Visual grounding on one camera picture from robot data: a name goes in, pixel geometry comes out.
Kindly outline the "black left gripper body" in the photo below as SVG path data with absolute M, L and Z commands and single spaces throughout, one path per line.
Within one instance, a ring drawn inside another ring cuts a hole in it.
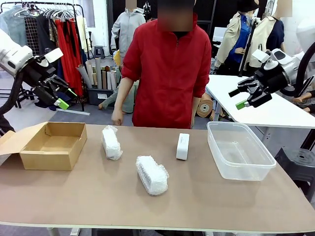
M 24 82 L 31 87 L 49 87 L 50 78 L 55 75 L 56 68 L 50 63 L 47 67 L 40 65 L 36 59 L 30 59 L 24 65 Z

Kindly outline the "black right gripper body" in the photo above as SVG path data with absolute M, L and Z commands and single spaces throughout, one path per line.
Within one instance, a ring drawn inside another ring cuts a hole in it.
M 277 65 L 270 70 L 265 70 L 264 67 L 261 67 L 255 72 L 255 77 L 259 81 L 262 90 L 269 93 L 282 90 L 289 84 L 288 78 L 281 65 Z

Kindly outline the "person's right hand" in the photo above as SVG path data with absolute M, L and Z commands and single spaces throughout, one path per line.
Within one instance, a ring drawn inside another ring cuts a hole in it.
M 112 113 L 112 122 L 116 126 L 121 126 L 123 124 L 124 114 L 121 109 L 115 108 Z

